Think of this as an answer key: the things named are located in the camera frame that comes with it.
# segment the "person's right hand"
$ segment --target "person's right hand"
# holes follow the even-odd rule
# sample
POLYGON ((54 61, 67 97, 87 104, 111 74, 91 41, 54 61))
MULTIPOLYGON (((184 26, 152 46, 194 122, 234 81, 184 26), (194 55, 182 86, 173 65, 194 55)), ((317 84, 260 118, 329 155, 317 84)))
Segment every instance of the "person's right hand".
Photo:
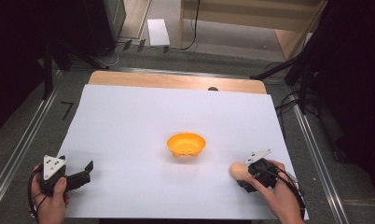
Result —
MULTIPOLYGON (((269 161, 276 167, 285 170, 285 166, 278 161, 269 161)), ((280 177, 289 181, 289 178, 283 172, 278 174, 280 177)), ((253 177, 248 182, 263 196, 272 213, 280 219, 283 224, 304 223, 300 216, 298 200, 284 181, 278 179, 273 189, 266 189, 260 182, 253 177)))

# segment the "white paper sheet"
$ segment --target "white paper sheet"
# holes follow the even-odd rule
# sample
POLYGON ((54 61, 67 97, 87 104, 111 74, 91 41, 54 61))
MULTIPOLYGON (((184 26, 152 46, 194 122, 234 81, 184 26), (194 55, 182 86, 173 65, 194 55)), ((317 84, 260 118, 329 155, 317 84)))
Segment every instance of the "white paper sheet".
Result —
POLYGON ((69 175, 94 170, 67 216, 275 218, 229 174, 267 148, 294 174, 269 95, 87 85, 59 156, 69 175), (205 139, 198 157, 173 157, 166 142, 181 132, 205 139))
POLYGON ((167 33, 164 19, 147 20, 151 46, 169 46, 170 37, 167 33))

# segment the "orange bowl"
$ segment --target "orange bowl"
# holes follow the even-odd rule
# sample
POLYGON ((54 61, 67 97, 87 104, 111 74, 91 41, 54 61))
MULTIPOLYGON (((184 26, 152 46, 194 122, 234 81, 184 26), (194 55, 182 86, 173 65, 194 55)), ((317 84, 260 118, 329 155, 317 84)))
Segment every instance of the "orange bowl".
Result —
POLYGON ((175 157, 196 157, 205 147, 205 140, 196 133, 178 133, 168 139, 167 146, 175 157))

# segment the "hand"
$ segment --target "hand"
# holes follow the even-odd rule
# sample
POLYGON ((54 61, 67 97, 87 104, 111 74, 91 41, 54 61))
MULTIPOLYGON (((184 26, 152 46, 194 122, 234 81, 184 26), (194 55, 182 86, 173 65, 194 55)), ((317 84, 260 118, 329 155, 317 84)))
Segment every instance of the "hand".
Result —
POLYGON ((71 198, 69 194, 64 194, 65 188, 66 179, 65 177, 61 177, 54 186, 53 197, 46 197, 41 193, 42 190, 39 185, 39 174, 34 176, 31 192, 34 197, 39 224, 63 223, 65 217, 65 207, 71 198))
MULTIPOLYGON (((285 170, 285 166, 282 163, 278 161, 269 162, 283 171, 285 170)), ((278 175, 289 181, 289 178, 283 172, 280 172, 278 175)), ((253 177, 249 178, 248 182, 262 195, 272 213, 278 217, 281 223, 304 223, 300 216, 298 200, 284 181, 277 180, 273 189, 266 189, 253 177)))

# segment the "person's left hand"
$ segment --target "person's left hand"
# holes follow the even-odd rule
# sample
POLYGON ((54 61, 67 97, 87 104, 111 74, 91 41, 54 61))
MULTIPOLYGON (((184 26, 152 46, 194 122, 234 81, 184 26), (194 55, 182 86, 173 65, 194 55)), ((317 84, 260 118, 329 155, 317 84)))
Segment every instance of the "person's left hand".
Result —
POLYGON ((34 203, 38 215, 38 222, 40 224, 63 223, 65 217, 65 208, 71 198, 69 194, 64 194, 66 184, 66 178, 61 177, 54 186, 53 197, 46 197, 41 193, 42 190, 39 185, 39 174, 36 174, 34 176, 33 185, 31 186, 31 192, 34 197, 34 203))

